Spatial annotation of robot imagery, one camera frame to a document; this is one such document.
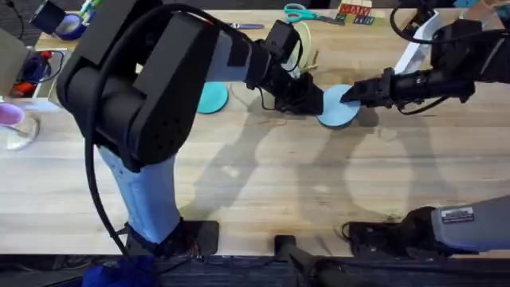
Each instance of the scissors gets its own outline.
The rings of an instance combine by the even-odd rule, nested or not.
[[[345,25],[345,22],[336,21],[333,18],[315,14],[312,11],[306,9],[306,7],[304,7],[301,4],[296,3],[287,4],[284,7],[284,12],[285,20],[287,20],[287,22],[289,23],[299,22],[301,20],[317,20],[340,26]]]

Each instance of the wooden tabletop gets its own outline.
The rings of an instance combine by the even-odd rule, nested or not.
[[[412,13],[402,11],[397,22]],[[440,13],[451,22],[460,10]],[[249,32],[254,39],[284,16],[267,10],[213,14],[265,24],[268,29]],[[319,50],[313,74],[323,88],[379,75],[407,44],[389,27],[308,24]],[[37,44],[62,46],[74,43],[42,36]],[[220,254],[271,254],[274,235],[295,234],[308,252],[348,256],[348,245],[336,235],[344,222],[399,220],[420,206],[510,191],[507,85],[477,85],[467,104],[449,100],[421,116],[364,109],[342,130],[325,128],[313,116],[265,112],[258,92],[227,85],[226,108],[197,116],[175,177],[183,217],[220,222]],[[0,253],[119,253],[92,205],[83,138],[73,118],[64,111],[41,118],[33,145],[0,152]],[[127,218],[117,185],[99,158],[96,165],[106,210],[120,228]]]

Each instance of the blue cloth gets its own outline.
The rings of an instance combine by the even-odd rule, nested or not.
[[[147,256],[133,259],[139,268],[154,271],[152,258]],[[135,269],[125,259],[118,266],[93,266],[85,271],[81,287],[152,287],[156,286],[156,277]]]
[[[208,82],[204,85],[197,112],[211,114],[225,107],[229,100],[229,93],[222,82]]]
[[[350,85],[336,85],[324,92],[324,112],[317,116],[319,122],[328,127],[339,127],[348,124],[359,112],[360,102],[341,103],[343,94]]]

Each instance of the black mount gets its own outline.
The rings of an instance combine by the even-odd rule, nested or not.
[[[274,238],[275,258],[287,261],[295,280],[302,280],[309,286],[324,287],[376,287],[372,282],[357,281],[347,275],[335,263],[334,258],[313,256],[296,247],[296,238],[292,235],[277,235]]]
[[[349,222],[351,252],[363,259],[441,261],[453,254],[477,254],[437,242],[431,222],[433,207],[411,211],[400,223]]]
[[[154,255],[169,258],[189,253],[198,256],[218,252],[220,225],[215,221],[183,221],[159,244],[146,241],[129,224],[118,232],[127,234],[126,248],[130,255]]]

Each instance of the blue plate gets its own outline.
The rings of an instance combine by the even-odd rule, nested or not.
[[[202,90],[197,112],[211,114],[225,107],[229,100],[229,93],[222,82],[207,82]]]
[[[336,85],[324,92],[324,112],[317,116],[319,122],[328,127],[339,127],[350,123],[359,112],[359,101],[340,103],[350,85]]]

